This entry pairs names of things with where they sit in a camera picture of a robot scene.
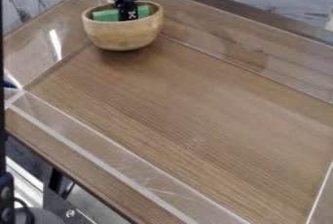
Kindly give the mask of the green rectangular block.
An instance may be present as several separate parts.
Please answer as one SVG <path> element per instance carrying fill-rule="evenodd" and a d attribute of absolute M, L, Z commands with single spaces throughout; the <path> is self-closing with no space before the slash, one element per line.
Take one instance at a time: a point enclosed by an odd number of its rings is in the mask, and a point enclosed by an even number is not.
<path fill-rule="evenodd" d="M 138 19 L 143 19 L 151 15 L 149 6 L 138 6 Z M 119 9 L 98 10 L 92 13 L 92 19 L 98 21 L 120 21 Z"/>

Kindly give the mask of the light brown wooden bowl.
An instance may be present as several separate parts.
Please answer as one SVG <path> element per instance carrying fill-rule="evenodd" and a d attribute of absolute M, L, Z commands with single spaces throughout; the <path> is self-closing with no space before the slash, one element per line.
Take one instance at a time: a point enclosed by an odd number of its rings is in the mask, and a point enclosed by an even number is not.
<path fill-rule="evenodd" d="M 112 11 L 114 3 L 88 8 L 82 13 L 83 29 L 96 47 L 107 51 L 133 51 L 147 47 L 157 40 L 165 24 L 165 8 L 151 1 L 139 1 L 138 6 L 146 8 L 150 15 L 127 21 L 94 18 L 99 12 Z"/>

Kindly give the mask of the blue object at edge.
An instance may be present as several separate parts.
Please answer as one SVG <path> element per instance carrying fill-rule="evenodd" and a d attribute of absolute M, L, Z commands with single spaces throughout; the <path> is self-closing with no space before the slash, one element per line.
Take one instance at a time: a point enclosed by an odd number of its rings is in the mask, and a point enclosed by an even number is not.
<path fill-rule="evenodd" d="M 5 88 L 12 88 L 12 89 L 16 88 L 16 86 L 9 81 L 7 81 L 7 80 L 4 80 L 4 87 Z"/>

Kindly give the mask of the black table leg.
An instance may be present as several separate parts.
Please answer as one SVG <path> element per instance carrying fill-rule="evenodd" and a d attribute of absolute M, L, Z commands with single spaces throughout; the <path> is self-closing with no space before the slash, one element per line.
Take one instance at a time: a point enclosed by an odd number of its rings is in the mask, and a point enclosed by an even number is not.
<path fill-rule="evenodd" d="M 63 184 L 63 174 L 54 168 L 51 171 L 48 188 L 56 193 L 60 193 L 62 184 Z"/>

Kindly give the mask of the clear acrylic tray wall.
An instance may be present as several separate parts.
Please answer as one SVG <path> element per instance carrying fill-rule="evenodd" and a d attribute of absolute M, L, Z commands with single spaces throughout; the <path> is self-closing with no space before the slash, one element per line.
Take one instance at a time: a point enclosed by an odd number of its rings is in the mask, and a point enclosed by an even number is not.
<path fill-rule="evenodd" d="M 99 49 L 66 0 L 4 39 L 7 129 L 133 224 L 333 224 L 333 32 L 229 0 L 150 0 Z"/>

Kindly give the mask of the black metal base plate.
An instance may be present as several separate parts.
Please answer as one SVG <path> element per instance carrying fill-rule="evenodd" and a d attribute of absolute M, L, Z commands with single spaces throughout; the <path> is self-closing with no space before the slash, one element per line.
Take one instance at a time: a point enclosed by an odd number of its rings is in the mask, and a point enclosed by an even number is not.
<path fill-rule="evenodd" d="M 43 189 L 43 208 L 55 213 L 64 224 L 96 224 L 48 187 Z"/>

